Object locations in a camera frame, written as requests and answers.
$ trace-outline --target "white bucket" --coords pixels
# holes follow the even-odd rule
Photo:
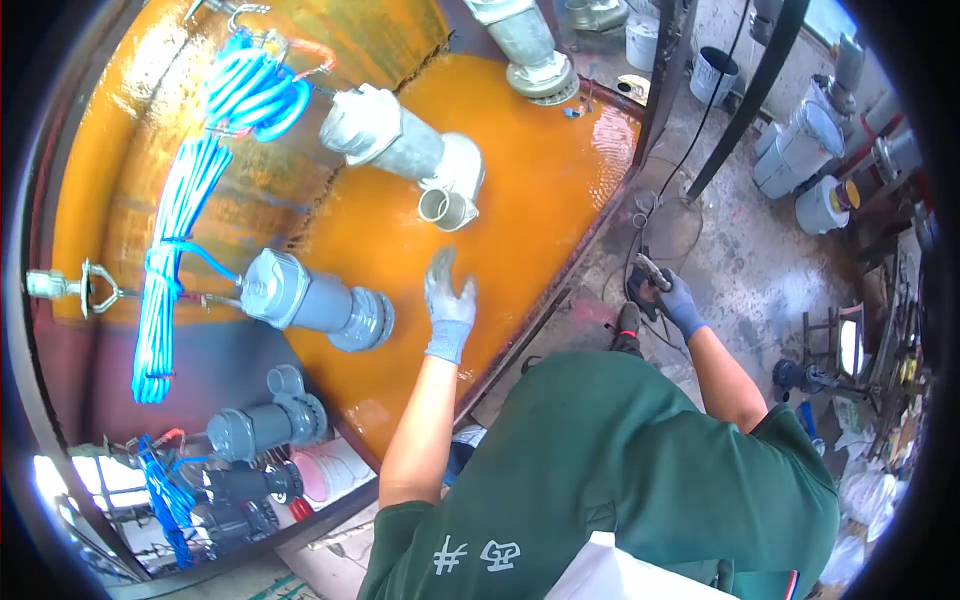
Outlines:
[[[777,144],[771,144],[767,152],[754,165],[754,183],[770,200],[785,196],[806,178],[794,173],[785,162]]]
[[[803,100],[777,136],[776,146],[783,161],[807,179],[828,160],[843,155],[843,133],[819,103]]]
[[[657,56],[660,20],[651,14],[632,15],[627,21],[627,62],[635,69],[651,72]]]
[[[817,84],[816,77],[810,78],[810,87],[806,89],[806,94],[804,94],[804,97],[802,98],[801,103],[803,102],[803,100],[812,100],[813,102],[823,107],[824,110],[827,111],[827,114],[830,115],[830,120],[836,123],[837,126],[839,127],[842,127],[843,123],[850,120],[850,117],[845,117],[844,115],[837,112],[836,108],[833,107],[833,105],[830,103],[829,98],[827,97],[827,93],[824,91],[822,87],[820,87],[819,84]]]
[[[717,106],[723,102],[727,94],[733,88],[733,82],[740,73],[740,67],[733,60],[727,61],[727,53],[719,48],[704,46],[697,53],[697,58],[693,60],[693,77],[690,78],[690,91],[696,96],[697,100],[706,104],[710,101],[713,94],[713,88],[717,85],[717,78],[720,77],[720,70],[725,69],[723,79],[720,82],[720,88],[717,89],[717,95],[713,99],[711,106]]]
[[[760,135],[760,138],[754,144],[754,150],[756,150],[757,156],[763,156],[767,152],[767,149],[770,148],[770,145],[774,143],[774,140],[777,139],[777,136],[780,135],[780,132],[783,131],[783,125],[777,121],[771,121],[770,125],[767,126],[767,129]]]
[[[833,175],[826,175],[817,184],[806,190],[797,203],[797,223],[810,235],[827,233],[831,229],[844,228],[850,222],[849,212],[837,212],[830,201],[830,190],[838,181]]]
[[[300,471],[303,495],[321,504],[351,491],[372,473],[343,438],[297,450],[290,460]]]

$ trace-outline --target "green shirt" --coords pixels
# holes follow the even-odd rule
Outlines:
[[[786,406],[743,435],[638,357],[567,352],[514,386],[440,504],[380,511],[359,597],[542,598],[591,532],[614,531],[634,557],[741,598],[779,600],[791,578],[803,598],[838,519]]]

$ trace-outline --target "gray work glove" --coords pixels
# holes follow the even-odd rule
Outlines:
[[[477,280],[474,276],[467,276],[460,297],[454,294],[453,259],[456,255],[457,249],[452,246],[441,248],[434,254],[426,270],[423,292],[433,324],[433,337],[427,344],[426,354],[459,365],[460,354],[464,351],[477,312]]]
[[[653,301],[663,313],[663,316],[673,322],[674,325],[684,335],[684,342],[690,341],[690,336],[700,327],[706,326],[707,322],[701,318],[697,312],[697,307],[693,304],[693,297],[690,296],[690,287],[686,281],[680,279],[669,269],[663,269],[663,277],[673,283],[669,292],[661,292],[656,286],[651,286],[644,282],[646,290],[641,290],[643,297],[653,296]]]

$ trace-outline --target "white cloth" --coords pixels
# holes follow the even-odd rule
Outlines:
[[[658,566],[615,546],[612,533],[595,531],[544,600],[730,600],[733,596]]]

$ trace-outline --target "orange paint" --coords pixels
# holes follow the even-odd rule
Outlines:
[[[204,80],[228,35],[228,16],[207,7],[184,23],[191,4],[147,3],[90,94],[57,205],[52,267],[68,277],[79,279],[89,257],[120,286],[138,290],[143,285],[156,205],[181,142],[202,131]],[[310,81],[335,88],[364,81],[394,88],[448,33],[436,6],[421,0],[270,4],[269,13],[244,14],[238,23],[329,44],[338,54],[336,75],[314,75]],[[404,35],[384,36],[385,31]],[[292,50],[288,62],[302,70],[316,66],[317,57]],[[277,141],[226,142],[234,159],[194,227],[194,241],[240,273],[264,246],[283,249],[303,228],[340,161],[317,141],[327,110],[327,100],[315,94],[297,125]],[[181,263],[180,281],[193,292],[232,291],[189,255]],[[82,318],[77,299],[55,302],[54,314]],[[136,326],[139,317],[138,302],[120,300],[103,319]],[[176,324],[246,319],[231,308],[207,313],[184,302],[175,318]]]
[[[455,245],[454,277],[479,281],[476,325],[459,370],[458,395],[490,363],[563,266],[630,165],[639,124],[594,102],[576,119],[527,102],[504,65],[442,56],[407,85],[400,102],[439,132],[462,132],[484,153],[487,175],[465,229],[442,233],[417,215],[421,190],[371,166],[347,169],[317,211],[310,269],[386,294],[396,328],[377,350],[347,354],[322,333],[290,328],[293,350],[367,447],[383,457],[413,390],[430,337],[423,274]],[[574,100],[567,106],[582,110]]]

